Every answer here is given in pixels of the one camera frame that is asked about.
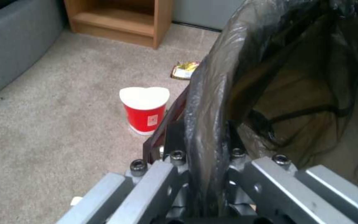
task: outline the red cup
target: red cup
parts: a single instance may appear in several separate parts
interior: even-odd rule
[[[166,88],[130,87],[120,90],[130,127],[141,135],[151,135],[164,118],[169,98]]]

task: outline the wooden shelf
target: wooden shelf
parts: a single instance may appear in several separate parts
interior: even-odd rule
[[[153,37],[154,16],[133,11],[100,8],[81,12],[73,17],[78,23],[84,23],[112,30],[124,31]]]
[[[73,32],[158,48],[173,0],[64,0]]]

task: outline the floor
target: floor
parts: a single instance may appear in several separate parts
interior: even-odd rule
[[[177,62],[200,61],[219,33],[172,25],[158,50],[64,30],[0,92],[0,224],[53,223],[108,172],[141,158],[147,137],[125,120],[118,91],[188,81]]]

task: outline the hex bolt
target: hex bolt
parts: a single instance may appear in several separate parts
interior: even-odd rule
[[[186,163],[186,153],[182,150],[174,150],[169,155],[171,163],[175,166],[181,166]]]
[[[246,155],[245,150],[240,148],[234,148],[232,151],[232,159],[242,158]]]
[[[282,154],[276,154],[272,156],[272,160],[279,165],[280,167],[283,167],[284,169],[288,170],[288,168],[291,165],[291,160],[288,159],[286,155]]]
[[[141,177],[147,172],[147,164],[143,159],[136,159],[132,161],[129,168],[131,169],[131,174],[134,177]]]

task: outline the gray sofa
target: gray sofa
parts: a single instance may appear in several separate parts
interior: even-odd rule
[[[66,22],[62,0],[18,0],[0,9],[0,90],[33,65]]]

